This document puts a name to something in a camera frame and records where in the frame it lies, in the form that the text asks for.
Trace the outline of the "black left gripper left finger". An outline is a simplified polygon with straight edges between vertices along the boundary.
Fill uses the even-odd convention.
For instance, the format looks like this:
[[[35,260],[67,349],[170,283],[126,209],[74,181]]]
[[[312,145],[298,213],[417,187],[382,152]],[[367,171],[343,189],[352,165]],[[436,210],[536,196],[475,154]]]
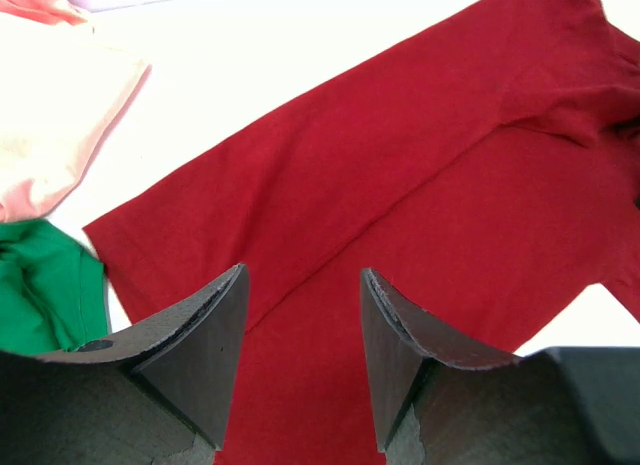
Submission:
[[[243,264],[74,352],[1,356],[5,464],[210,464],[247,324]]]

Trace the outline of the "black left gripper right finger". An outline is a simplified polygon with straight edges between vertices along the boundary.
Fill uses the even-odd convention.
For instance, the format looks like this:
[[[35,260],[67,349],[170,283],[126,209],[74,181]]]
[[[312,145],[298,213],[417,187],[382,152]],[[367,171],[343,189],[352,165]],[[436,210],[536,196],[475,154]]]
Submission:
[[[361,323],[377,446],[390,464],[635,464],[639,352],[519,357],[455,329],[372,268]]]

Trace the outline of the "red t-shirt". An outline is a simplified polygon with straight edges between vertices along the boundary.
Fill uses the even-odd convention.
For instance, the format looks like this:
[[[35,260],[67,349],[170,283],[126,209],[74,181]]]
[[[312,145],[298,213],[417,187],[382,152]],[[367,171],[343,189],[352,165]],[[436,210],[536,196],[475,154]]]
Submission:
[[[518,349],[587,286],[639,311],[639,42],[600,0],[480,0],[86,229],[140,321],[234,264],[222,464],[378,464],[359,274]]]

